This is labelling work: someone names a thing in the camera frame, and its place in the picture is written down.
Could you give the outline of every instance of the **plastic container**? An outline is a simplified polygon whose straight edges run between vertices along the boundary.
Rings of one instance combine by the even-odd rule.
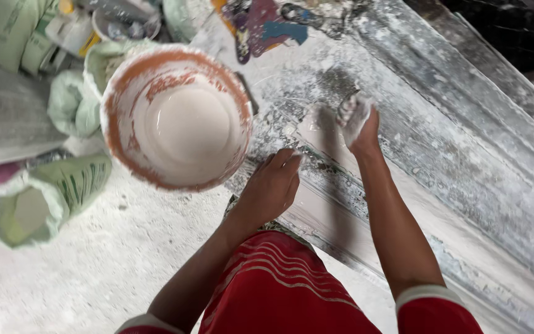
[[[100,42],[90,15],[66,2],[59,3],[59,10],[61,13],[46,27],[46,35],[67,52],[84,58],[88,50]]]

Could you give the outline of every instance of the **green sack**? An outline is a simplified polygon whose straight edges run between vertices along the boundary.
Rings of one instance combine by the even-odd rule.
[[[100,103],[80,71],[63,71],[53,79],[46,112],[64,134],[85,138],[100,127]]]
[[[55,237],[100,194],[110,171],[108,156],[91,155],[19,172],[0,185],[0,240],[17,247]]]

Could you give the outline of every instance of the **sack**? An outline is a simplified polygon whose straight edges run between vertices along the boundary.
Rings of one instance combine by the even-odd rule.
[[[108,156],[92,155],[19,172],[0,185],[0,240],[17,247],[55,237],[100,194],[110,171]]]
[[[52,0],[0,0],[0,65],[18,72],[20,60],[36,24]]]
[[[88,137],[100,126],[100,103],[79,71],[63,71],[50,84],[47,114],[60,132]]]
[[[150,50],[159,44],[149,39],[122,42],[101,42],[93,45],[85,56],[85,85],[98,101],[117,68],[126,58]]]

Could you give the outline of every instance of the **dusty surface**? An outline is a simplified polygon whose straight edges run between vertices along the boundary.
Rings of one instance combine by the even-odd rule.
[[[95,147],[77,143],[81,153]],[[221,186],[168,194],[113,167],[100,197],[50,244],[14,251],[0,244],[0,333],[113,333],[144,312],[210,236],[231,196]],[[368,318],[396,333],[388,288],[317,252]]]

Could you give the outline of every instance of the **debris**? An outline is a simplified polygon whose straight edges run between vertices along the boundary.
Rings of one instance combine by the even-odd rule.
[[[263,41],[269,37],[277,37],[284,34],[289,35],[301,45],[308,39],[308,28],[300,24],[273,21],[266,21],[263,25]]]

